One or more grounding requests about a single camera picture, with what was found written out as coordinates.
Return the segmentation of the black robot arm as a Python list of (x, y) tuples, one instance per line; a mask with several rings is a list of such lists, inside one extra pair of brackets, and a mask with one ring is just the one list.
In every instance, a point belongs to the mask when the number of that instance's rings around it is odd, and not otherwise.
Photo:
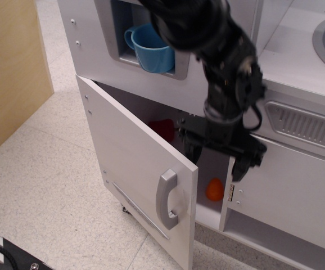
[(227, 1), (143, 1), (162, 40), (202, 62), (208, 82), (204, 117), (178, 123), (186, 157), (196, 163), (207, 147), (235, 158), (232, 177), (239, 182), (259, 166), (267, 150), (243, 124), (265, 96), (263, 74), (251, 39), (231, 17)]

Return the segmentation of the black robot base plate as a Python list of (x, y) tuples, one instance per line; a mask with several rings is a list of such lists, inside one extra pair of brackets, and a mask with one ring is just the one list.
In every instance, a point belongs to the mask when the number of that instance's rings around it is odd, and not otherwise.
[(0, 269), (53, 269), (6, 239), (3, 239), (0, 253), (4, 255), (4, 262), (0, 263)]

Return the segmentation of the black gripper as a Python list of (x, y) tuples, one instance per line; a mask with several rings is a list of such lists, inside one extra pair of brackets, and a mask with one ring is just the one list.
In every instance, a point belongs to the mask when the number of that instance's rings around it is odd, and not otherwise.
[(242, 121), (220, 125), (206, 118), (188, 115), (177, 121), (185, 157), (196, 164), (204, 147), (235, 157), (232, 181), (240, 182), (250, 167), (259, 166), (267, 151), (265, 144), (245, 129)]

